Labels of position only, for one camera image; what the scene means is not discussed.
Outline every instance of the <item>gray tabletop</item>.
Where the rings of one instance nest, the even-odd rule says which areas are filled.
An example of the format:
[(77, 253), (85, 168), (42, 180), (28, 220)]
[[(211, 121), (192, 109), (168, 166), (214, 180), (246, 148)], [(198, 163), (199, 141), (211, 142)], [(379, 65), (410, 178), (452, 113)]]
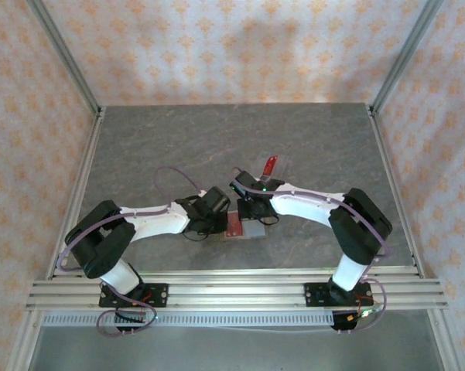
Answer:
[[(99, 202), (147, 207), (168, 202), (153, 186), (160, 165), (177, 165), (205, 189), (228, 188), (231, 169), (257, 166), (261, 154), (284, 155), (283, 180), (305, 189), (363, 189), (391, 221), (391, 256), (412, 258), (381, 155), (363, 104), (252, 104), (109, 107), (101, 129), (80, 217)], [(180, 175), (163, 172), (172, 199), (195, 194)], [(291, 216), (267, 237), (203, 242), (161, 235), (132, 243), (124, 259), (139, 271), (336, 267), (342, 252), (330, 228)]]

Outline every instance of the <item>orange floral pattern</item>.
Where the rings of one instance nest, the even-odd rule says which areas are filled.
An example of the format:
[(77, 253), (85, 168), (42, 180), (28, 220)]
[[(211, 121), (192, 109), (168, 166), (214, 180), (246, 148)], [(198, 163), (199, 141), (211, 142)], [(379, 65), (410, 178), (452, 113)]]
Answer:
[(150, 105), (371, 102), (426, 0), (46, 3), (100, 104)]
[(50, 260), (92, 122), (26, 2), (0, 2), (0, 370)]
[(427, 266), (465, 353), (465, 0), (445, 2), (381, 116)]

